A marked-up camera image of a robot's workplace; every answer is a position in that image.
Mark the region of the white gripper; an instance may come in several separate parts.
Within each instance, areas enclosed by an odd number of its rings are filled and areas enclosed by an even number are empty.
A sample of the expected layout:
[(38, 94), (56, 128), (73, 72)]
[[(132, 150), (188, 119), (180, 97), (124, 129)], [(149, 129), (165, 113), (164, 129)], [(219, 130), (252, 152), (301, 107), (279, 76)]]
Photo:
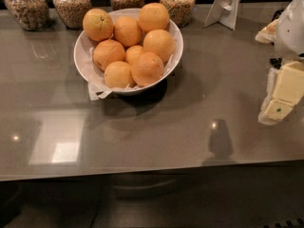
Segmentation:
[[(275, 42), (275, 51), (291, 60), (304, 59), (304, 0), (293, 0), (255, 37), (263, 44)], [(258, 121), (274, 125), (282, 122), (304, 97), (304, 63), (287, 61), (280, 69), (270, 68)]]

